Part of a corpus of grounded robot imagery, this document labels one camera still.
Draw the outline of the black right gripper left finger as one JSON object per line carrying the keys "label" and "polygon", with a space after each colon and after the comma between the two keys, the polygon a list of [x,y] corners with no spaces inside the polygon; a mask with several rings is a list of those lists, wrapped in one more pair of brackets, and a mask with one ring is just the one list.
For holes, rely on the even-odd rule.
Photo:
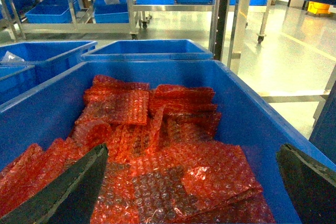
{"label": "black right gripper left finger", "polygon": [[97,145],[1,223],[90,223],[107,158],[107,146]]}

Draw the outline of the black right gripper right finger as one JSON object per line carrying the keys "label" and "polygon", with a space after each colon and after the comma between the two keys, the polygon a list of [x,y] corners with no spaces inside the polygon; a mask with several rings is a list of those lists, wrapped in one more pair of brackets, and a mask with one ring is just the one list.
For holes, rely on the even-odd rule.
{"label": "black right gripper right finger", "polygon": [[284,144],[276,154],[280,175],[302,223],[335,223],[335,171]]}

